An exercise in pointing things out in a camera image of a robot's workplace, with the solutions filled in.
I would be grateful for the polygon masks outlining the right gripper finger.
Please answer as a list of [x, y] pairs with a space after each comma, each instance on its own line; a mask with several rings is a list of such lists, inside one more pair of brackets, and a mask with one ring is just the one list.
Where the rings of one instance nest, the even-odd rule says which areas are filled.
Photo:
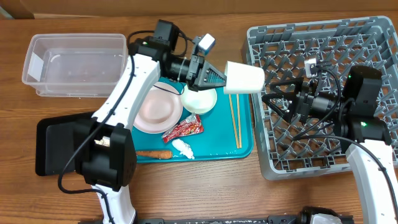
[[304, 78], [300, 77], [272, 82], [270, 84], [270, 91], [273, 91], [274, 93], [298, 93], [302, 89], [303, 81]]
[[284, 98], [283, 94], [270, 93], [263, 94], [261, 100], [265, 103], [273, 112], [279, 115], [284, 121], [291, 122], [292, 111], [288, 106], [288, 101]]

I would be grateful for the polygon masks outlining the white bowl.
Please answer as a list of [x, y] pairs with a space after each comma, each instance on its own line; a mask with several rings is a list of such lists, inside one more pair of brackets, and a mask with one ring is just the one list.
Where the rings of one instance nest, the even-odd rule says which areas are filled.
[[186, 85], [183, 88], [180, 99], [187, 111], [195, 114], [205, 114], [216, 105], [217, 92], [215, 89], [192, 91]]

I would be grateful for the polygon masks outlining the white paper cup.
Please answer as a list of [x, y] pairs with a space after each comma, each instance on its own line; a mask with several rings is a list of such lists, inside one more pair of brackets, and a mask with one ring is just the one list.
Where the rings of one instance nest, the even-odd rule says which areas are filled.
[[259, 93], [264, 88], [265, 72], [260, 67], [227, 61], [224, 94]]

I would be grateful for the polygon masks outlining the pink plate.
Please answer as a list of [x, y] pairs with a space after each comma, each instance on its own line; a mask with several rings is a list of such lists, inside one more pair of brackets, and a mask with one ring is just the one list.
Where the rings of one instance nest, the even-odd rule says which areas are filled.
[[164, 133], [178, 123], [182, 112], [178, 90], [167, 83], [157, 82], [145, 97], [134, 127], [144, 133]]

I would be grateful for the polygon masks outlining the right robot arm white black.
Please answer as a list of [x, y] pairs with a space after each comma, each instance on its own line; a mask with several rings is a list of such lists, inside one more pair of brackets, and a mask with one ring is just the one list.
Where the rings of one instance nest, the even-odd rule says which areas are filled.
[[376, 115], [382, 73], [372, 67], [350, 68], [344, 86], [337, 82], [335, 96], [317, 93], [317, 84], [294, 78], [271, 83], [262, 101], [283, 120], [296, 115], [331, 122], [333, 134], [346, 156], [356, 181], [364, 222], [397, 223], [397, 177], [392, 139], [385, 121]]

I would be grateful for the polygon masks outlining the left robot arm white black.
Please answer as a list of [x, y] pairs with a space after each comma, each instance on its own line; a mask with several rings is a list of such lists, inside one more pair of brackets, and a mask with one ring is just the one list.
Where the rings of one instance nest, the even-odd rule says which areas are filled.
[[188, 38], [174, 23], [159, 20], [144, 38], [127, 41], [128, 60], [114, 90], [90, 119], [77, 121], [73, 130], [74, 153], [65, 167], [75, 166], [88, 189], [66, 194], [95, 193], [103, 223], [135, 223], [136, 210], [129, 197], [137, 156], [132, 140], [134, 120], [150, 89], [165, 77], [189, 90], [209, 90], [226, 85], [226, 75], [212, 67], [205, 56], [215, 45], [210, 34]]

